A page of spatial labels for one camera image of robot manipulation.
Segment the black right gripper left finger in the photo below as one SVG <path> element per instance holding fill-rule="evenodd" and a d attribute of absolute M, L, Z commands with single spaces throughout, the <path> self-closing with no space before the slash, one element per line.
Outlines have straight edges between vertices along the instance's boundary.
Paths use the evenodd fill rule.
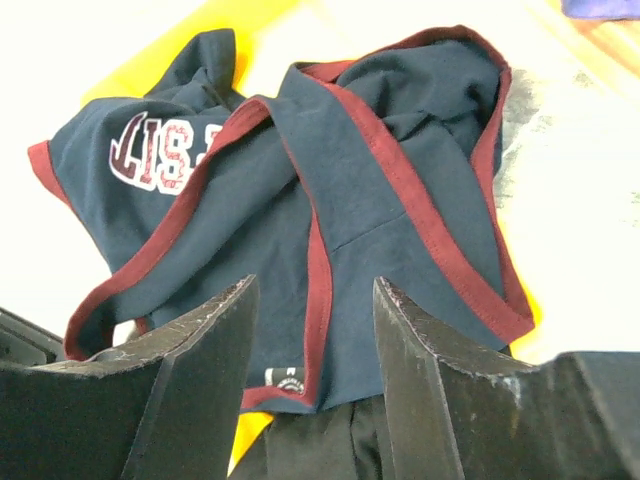
<path fill-rule="evenodd" d="M 223 479 L 259 285 L 247 276 L 187 314 L 85 361 L 1 314 L 5 479 Z"/>

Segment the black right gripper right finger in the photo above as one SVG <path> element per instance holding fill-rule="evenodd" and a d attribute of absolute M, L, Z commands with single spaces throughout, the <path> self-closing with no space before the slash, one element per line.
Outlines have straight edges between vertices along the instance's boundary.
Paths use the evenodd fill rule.
<path fill-rule="evenodd" d="M 400 479 L 635 479 L 639 356 L 565 352 L 530 365 L 373 287 L 386 416 Z"/>

